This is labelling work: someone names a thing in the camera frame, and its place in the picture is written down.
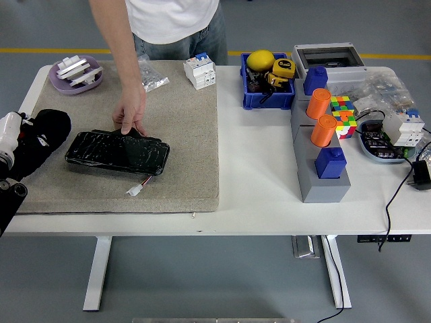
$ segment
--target gray floor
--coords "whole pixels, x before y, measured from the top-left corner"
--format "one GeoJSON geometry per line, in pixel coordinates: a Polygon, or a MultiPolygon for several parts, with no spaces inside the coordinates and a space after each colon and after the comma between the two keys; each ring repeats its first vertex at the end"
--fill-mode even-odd
{"type": "MultiPolygon", "coordinates": [[[[222,3],[231,51],[352,42],[361,54],[431,55],[427,0],[222,3]]],[[[0,48],[106,48],[88,10],[84,0],[3,0],[0,48]]],[[[41,66],[65,56],[0,52],[0,117],[20,107],[41,66]]],[[[430,127],[430,60],[365,63],[392,68],[430,127]]],[[[414,201],[406,203],[414,211],[414,201]]],[[[386,244],[382,253],[355,236],[337,241],[353,308],[329,322],[431,321],[431,237],[386,244]]],[[[325,261],[295,259],[290,237],[115,238],[100,312],[85,313],[95,245],[93,237],[2,237],[0,321],[284,317],[308,323],[336,313],[325,261]]]]}

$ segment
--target electrical component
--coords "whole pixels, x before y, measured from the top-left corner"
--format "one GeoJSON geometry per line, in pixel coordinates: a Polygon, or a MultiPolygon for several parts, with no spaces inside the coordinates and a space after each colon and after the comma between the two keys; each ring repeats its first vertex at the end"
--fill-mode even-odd
{"type": "Polygon", "coordinates": [[[188,59],[183,65],[186,76],[195,89],[215,84],[216,70],[214,69],[213,61],[208,57],[206,52],[188,59]]]}
{"type": "Polygon", "coordinates": [[[424,125],[416,110],[396,112],[383,119],[385,133],[396,147],[415,147],[424,136],[424,125]]]}
{"type": "Polygon", "coordinates": [[[142,188],[151,180],[153,176],[148,176],[141,184],[138,184],[134,187],[132,187],[130,190],[126,192],[126,194],[129,194],[130,196],[136,196],[139,194],[139,192],[142,191],[142,188]]]}
{"type": "Polygon", "coordinates": [[[382,122],[367,120],[360,125],[360,145],[364,153],[377,162],[399,163],[404,160],[404,153],[399,147],[393,147],[382,132],[382,122]]]}

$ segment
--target tape measure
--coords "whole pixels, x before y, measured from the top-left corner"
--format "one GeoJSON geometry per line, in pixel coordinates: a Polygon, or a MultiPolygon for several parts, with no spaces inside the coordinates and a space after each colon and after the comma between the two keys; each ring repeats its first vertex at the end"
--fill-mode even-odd
{"type": "Polygon", "coordinates": [[[293,79],[295,75],[295,63],[289,59],[278,59],[274,62],[272,73],[286,79],[293,79]]]}
{"type": "Polygon", "coordinates": [[[266,74],[267,82],[275,87],[285,87],[295,75],[295,63],[289,59],[274,62],[272,72],[266,74]]]}

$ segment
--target connector plug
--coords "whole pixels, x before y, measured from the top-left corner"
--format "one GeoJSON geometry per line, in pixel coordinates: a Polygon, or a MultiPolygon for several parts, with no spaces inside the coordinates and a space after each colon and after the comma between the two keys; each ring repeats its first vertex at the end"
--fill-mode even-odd
{"type": "Polygon", "coordinates": [[[143,188],[142,184],[138,184],[132,187],[130,190],[128,190],[126,194],[130,194],[131,196],[136,196],[139,194],[139,192],[142,191],[142,188],[143,188]]]}
{"type": "Polygon", "coordinates": [[[426,161],[414,161],[412,164],[413,182],[410,182],[409,184],[417,190],[429,190],[431,188],[431,178],[426,161]]]}

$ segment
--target power cord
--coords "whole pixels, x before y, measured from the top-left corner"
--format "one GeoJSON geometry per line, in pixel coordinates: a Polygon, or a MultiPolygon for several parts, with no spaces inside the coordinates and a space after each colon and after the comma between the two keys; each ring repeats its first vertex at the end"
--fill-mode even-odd
{"type": "Polygon", "coordinates": [[[343,285],[341,284],[341,275],[339,274],[337,263],[335,262],[334,255],[332,254],[332,249],[331,249],[331,245],[329,244],[328,236],[325,236],[325,239],[326,239],[326,242],[328,243],[329,253],[331,254],[331,259],[332,259],[332,262],[334,264],[335,270],[337,271],[337,275],[338,275],[339,288],[341,290],[341,309],[338,313],[336,313],[332,316],[328,316],[327,318],[323,318],[322,320],[318,321],[317,323],[321,323],[323,321],[329,320],[330,318],[333,318],[333,317],[339,315],[344,310],[344,294],[343,294],[343,285]]]}
{"type": "MultiPolygon", "coordinates": [[[[367,113],[361,115],[359,118],[356,119],[356,121],[360,120],[361,118],[365,117],[366,115],[372,113],[372,112],[380,112],[381,114],[383,114],[383,118],[386,117],[385,113],[381,110],[371,110],[368,111],[367,113]]],[[[395,148],[391,145],[391,143],[389,141],[387,141],[387,143],[389,144],[388,147],[391,148],[392,150],[395,150],[395,148]]],[[[419,160],[419,156],[422,154],[422,152],[425,150],[425,148],[430,144],[426,144],[424,148],[422,148],[421,152],[419,153],[417,160],[419,160]]],[[[411,161],[409,161],[406,157],[403,156],[403,159],[406,160],[409,164],[410,164],[410,171],[407,174],[407,176],[403,179],[403,181],[400,183],[400,185],[398,186],[397,190],[395,191],[395,194],[392,196],[391,200],[388,202],[388,204],[385,207],[385,211],[386,211],[386,216],[388,219],[388,230],[386,232],[385,238],[382,240],[382,242],[378,245],[378,251],[382,252],[382,247],[383,244],[385,243],[385,241],[387,240],[389,233],[391,232],[391,216],[389,214],[389,206],[391,205],[391,203],[393,202],[393,200],[395,199],[395,197],[397,196],[399,190],[401,190],[401,187],[403,186],[403,184],[405,183],[405,181],[410,177],[411,173],[413,172],[413,164],[411,161]]]]}
{"type": "Polygon", "coordinates": [[[386,232],[386,236],[385,238],[382,240],[382,242],[378,245],[378,251],[382,252],[382,247],[383,244],[385,243],[385,241],[387,240],[388,236],[389,236],[389,232],[391,231],[391,216],[389,215],[389,205],[391,205],[391,203],[393,202],[393,200],[395,199],[395,197],[397,196],[399,190],[401,190],[401,187],[403,186],[403,184],[405,183],[405,181],[410,177],[411,173],[413,172],[413,164],[411,163],[411,161],[409,161],[407,158],[403,157],[404,160],[407,160],[407,162],[410,164],[410,171],[407,174],[407,176],[403,179],[403,181],[400,183],[400,185],[398,186],[397,190],[395,191],[395,194],[392,196],[391,200],[389,201],[389,203],[386,205],[385,210],[386,210],[386,216],[388,218],[388,230],[386,232]]]}

